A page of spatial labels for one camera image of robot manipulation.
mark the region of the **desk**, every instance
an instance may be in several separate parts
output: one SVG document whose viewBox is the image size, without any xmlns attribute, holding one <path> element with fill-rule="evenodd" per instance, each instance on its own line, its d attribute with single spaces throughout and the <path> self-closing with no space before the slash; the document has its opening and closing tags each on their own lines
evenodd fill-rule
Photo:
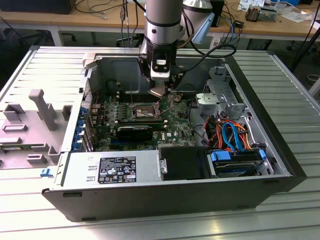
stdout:
<svg viewBox="0 0 320 240">
<path fill-rule="evenodd" d="M 104 2 L 104 0 L 89 0 L 91 6 Z M 238 5 L 236 3 L 238 2 L 239 0 L 226 0 L 230 13 L 237 16 L 237 20 L 244 22 L 241 38 L 303 41 L 308 34 L 310 29 L 309 21 L 296 23 L 281 16 L 277 16 L 276 22 L 246 21 L 245 12 L 237 10 Z M 98 6 L 95 9 L 99 11 L 121 3 L 122 0 L 113 0 L 111 3 Z M 316 8 L 317 6 L 318 1 L 313 1 L 311 5 L 299 5 L 299 8 Z M 79 4 L 78 8 L 83 11 L 88 11 L 86 2 Z M 129 30 L 132 33 L 136 24 L 134 3 L 128 4 L 128 14 Z M 60 31 L 119 33 L 121 30 L 120 7 L 108 10 L 106 12 L 107 19 L 102 19 L 89 13 L 79 12 L 75 9 L 73 9 L 69 15 L 0 11 L 0 16 L 16 29 L 49 30 L 56 46 L 63 46 Z M 139 8 L 138 19 L 139 24 L 136 33 L 143 33 L 145 18 L 143 11 Z M 0 21 L 0 29 L 7 27 L 4 22 Z M 217 42 L 220 41 L 220 38 L 228 34 L 229 30 L 224 19 L 220 21 L 219 27 L 212 27 L 208 33 L 208 36 L 212 37 L 211 45 L 216 45 Z M 315 32 L 313 29 L 310 36 L 312 37 Z"/>
</svg>

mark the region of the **slotted metal surface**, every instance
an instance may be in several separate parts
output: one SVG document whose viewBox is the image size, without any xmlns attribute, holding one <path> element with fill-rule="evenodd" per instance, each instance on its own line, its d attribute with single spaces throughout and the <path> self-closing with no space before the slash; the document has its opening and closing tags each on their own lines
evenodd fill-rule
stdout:
<svg viewBox="0 0 320 240">
<path fill-rule="evenodd" d="M 22 74 L 16 81 L 18 84 L 37 82 L 36 80 L 46 76 L 48 64 L 55 64 L 55 69 L 58 66 L 59 69 L 67 69 L 66 66 L 60 68 L 60 64 L 81 64 L 82 57 L 88 52 L 101 54 L 112 52 L 112 49 L 41 47 L 29 59 L 30 67 L 27 68 L 37 69 L 37 74 Z M 281 63 L 275 57 L 263 51 L 238 51 L 235 59 L 245 69 L 251 86 L 308 175 L 307 180 L 290 192 L 271 196 L 256 209 L 79 223 L 66 220 L 41 196 L 41 189 L 52 181 L 39 177 L 41 169 L 3 170 L 0 171 L 0 232 L 3 232 L 0 238 L 39 239 L 45 236 L 46 239 L 56 240 L 61 236 L 72 236 L 77 239 L 126 240 L 319 239 L 319 106 L 306 95 L 299 82 L 283 66 L 279 66 Z M 72 69 L 75 73 L 81 70 L 78 67 Z M 55 81 L 50 87 L 67 85 L 72 91 L 76 87 L 72 83 L 79 83 L 81 73 L 59 72 L 52 78 Z"/>
<path fill-rule="evenodd" d="M 36 110 L 36 105 L 29 99 L 31 89 L 42 89 L 44 100 L 51 103 L 55 110 L 72 105 L 79 94 L 79 82 L 85 75 L 81 62 L 83 54 L 71 54 L 71 58 L 64 58 L 65 54 L 52 54 L 50 57 L 50 54 L 37 51 L 29 51 L 29 54 L 30 57 L 1 100 L 0 110 L 14 103 L 19 103 L 24 110 Z"/>
</svg>

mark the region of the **black chair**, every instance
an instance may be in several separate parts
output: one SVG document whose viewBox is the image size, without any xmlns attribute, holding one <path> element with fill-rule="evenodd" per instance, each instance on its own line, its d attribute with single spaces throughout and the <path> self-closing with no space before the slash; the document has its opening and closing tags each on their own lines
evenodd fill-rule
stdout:
<svg viewBox="0 0 320 240">
<path fill-rule="evenodd" d="M 145 38 L 145 35 L 143 33 L 137 33 L 135 36 L 131 36 L 130 38 L 126 37 L 123 39 L 124 42 L 128 42 L 128 41 L 131 41 L 131 39 L 133 38 L 133 41 L 134 40 L 138 40 L 137 43 L 134 45 L 134 48 L 138 48 L 142 42 L 144 41 L 144 38 Z M 120 47 L 120 45 L 122 44 L 122 39 L 118 39 L 116 41 L 116 44 L 115 46 L 116 47 Z"/>
</svg>

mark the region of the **gray floor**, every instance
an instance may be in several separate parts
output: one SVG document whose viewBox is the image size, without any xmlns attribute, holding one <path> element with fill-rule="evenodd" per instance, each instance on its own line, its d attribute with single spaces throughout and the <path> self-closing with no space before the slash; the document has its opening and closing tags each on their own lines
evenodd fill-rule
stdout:
<svg viewBox="0 0 320 240">
<path fill-rule="evenodd" d="M 25 36 L 29 34 L 36 33 L 35 30 L 22 30 L 17 29 L 17 32 L 20 36 Z M 77 41 L 72 41 L 70 36 L 63 36 L 64 44 L 66 46 L 74 47 L 115 47 L 116 40 L 121 38 L 119 33 L 96 33 L 97 44 L 93 44 L 91 33 L 90 32 L 74 32 Z M 27 42 L 29 45 L 32 45 L 37 39 L 31 38 Z M 248 44 L 248 39 L 241 39 L 238 45 L 238 49 L 246 49 Z M 265 44 L 265 40 L 255 39 L 250 42 L 249 49 L 251 50 L 261 50 Z M 208 49 L 210 44 L 210 38 L 205 39 L 204 43 L 199 45 L 200 49 Z M 42 41 L 42 46 L 53 46 L 53 43 L 49 41 Z M 290 46 L 289 41 L 274 40 L 269 46 L 268 50 L 275 53 L 287 66 L 290 66 L 293 58 L 296 55 L 297 47 L 293 47 L 291 51 L 287 50 L 287 47 Z M 7 82 L 10 75 L 18 66 L 21 59 L 24 57 L 28 51 L 29 46 L 21 46 L 19 43 L 19 37 L 12 30 L 7 33 L 6 40 L 0 41 L 0 88 L 4 86 Z M 314 74 L 320 75 L 320 57 L 317 57 L 316 54 L 319 51 L 311 52 L 310 55 L 307 55 L 303 58 L 301 63 L 298 65 L 294 71 L 294 75 L 300 80 L 300 82 L 309 89 L 311 84 L 307 81 L 307 75 Z"/>
</svg>

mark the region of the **warning label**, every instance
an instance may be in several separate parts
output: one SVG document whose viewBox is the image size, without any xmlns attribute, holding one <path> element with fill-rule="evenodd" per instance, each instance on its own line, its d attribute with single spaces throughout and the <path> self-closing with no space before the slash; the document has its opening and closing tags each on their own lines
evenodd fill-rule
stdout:
<svg viewBox="0 0 320 240">
<path fill-rule="evenodd" d="M 136 157 L 103 157 L 100 158 L 100 184 L 133 183 L 137 181 Z"/>
</svg>

